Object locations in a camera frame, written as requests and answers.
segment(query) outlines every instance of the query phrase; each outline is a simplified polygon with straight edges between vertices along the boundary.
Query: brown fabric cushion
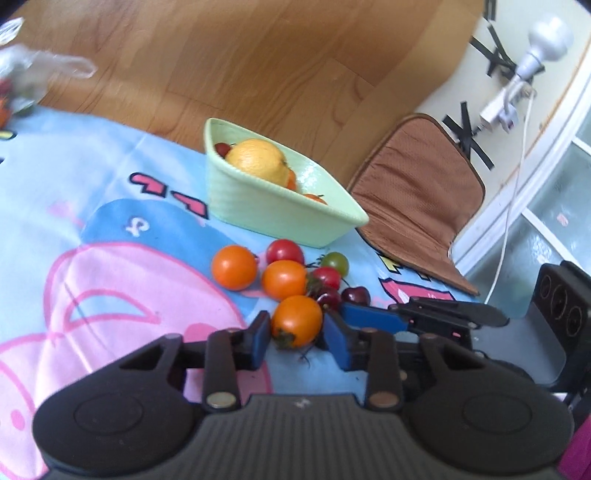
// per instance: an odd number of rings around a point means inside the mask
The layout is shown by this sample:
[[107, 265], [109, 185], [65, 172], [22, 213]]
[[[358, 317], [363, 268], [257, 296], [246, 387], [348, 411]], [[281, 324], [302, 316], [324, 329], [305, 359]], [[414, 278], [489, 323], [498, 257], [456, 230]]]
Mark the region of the brown fabric cushion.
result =
[[484, 185], [439, 123], [403, 120], [369, 156], [349, 190], [369, 215], [361, 234], [387, 256], [470, 294], [448, 256], [484, 200]]

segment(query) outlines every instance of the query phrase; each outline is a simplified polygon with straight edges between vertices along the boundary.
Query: wooden floor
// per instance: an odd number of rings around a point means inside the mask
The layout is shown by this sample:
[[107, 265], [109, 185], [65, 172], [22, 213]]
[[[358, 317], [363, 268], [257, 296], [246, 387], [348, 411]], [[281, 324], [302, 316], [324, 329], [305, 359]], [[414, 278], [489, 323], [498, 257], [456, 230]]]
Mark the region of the wooden floor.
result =
[[218, 116], [346, 184], [455, 69], [482, 0], [30, 0], [20, 40], [81, 55], [44, 100], [202, 150]]

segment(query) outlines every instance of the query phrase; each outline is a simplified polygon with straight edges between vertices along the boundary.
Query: fruit basket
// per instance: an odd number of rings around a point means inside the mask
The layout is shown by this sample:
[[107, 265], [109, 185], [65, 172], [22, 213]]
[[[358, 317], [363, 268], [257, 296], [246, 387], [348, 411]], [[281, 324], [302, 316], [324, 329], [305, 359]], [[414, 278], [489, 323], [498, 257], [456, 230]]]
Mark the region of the fruit basket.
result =
[[[244, 173], [226, 162], [215, 144], [261, 138], [275, 144], [297, 176], [297, 191], [323, 195], [328, 205]], [[321, 248], [369, 221], [354, 198], [320, 165], [273, 140], [210, 118], [204, 129], [209, 210], [220, 220], [276, 238]]]

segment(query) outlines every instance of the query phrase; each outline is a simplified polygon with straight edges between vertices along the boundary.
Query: metal screw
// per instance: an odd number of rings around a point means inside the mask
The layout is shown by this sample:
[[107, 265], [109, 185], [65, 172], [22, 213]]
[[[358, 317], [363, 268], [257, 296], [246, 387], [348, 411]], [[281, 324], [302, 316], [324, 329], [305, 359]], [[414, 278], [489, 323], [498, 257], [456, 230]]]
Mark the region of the metal screw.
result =
[[215, 392], [207, 396], [206, 402], [213, 408], [230, 408], [236, 403], [236, 397], [230, 392]]
[[400, 399], [392, 392], [376, 392], [369, 398], [370, 403], [378, 408], [392, 408], [398, 405]]

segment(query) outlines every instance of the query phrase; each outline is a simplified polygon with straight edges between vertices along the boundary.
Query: green tomato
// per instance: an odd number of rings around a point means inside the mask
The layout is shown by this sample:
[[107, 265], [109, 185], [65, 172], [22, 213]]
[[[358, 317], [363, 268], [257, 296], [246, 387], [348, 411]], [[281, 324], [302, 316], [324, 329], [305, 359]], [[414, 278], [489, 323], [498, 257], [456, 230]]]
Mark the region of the green tomato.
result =
[[349, 260], [347, 260], [347, 257], [339, 252], [331, 252], [326, 254], [320, 261], [320, 266], [334, 268], [343, 278], [345, 278], [349, 273]]

